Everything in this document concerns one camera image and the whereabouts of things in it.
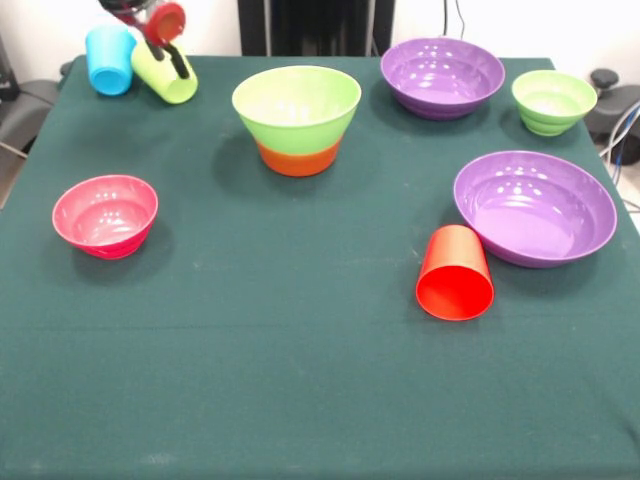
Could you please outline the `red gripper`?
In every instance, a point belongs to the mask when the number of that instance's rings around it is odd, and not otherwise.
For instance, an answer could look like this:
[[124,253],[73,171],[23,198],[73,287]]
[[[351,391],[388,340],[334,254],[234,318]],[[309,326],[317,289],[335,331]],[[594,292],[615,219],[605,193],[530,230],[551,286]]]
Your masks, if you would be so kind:
[[181,79],[190,77],[189,69],[178,48],[170,43],[182,34],[186,24],[183,7],[175,1],[116,1],[113,14],[125,24],[135,27],[145,37],[147,48],[155,61],[165,58],[164,49]]

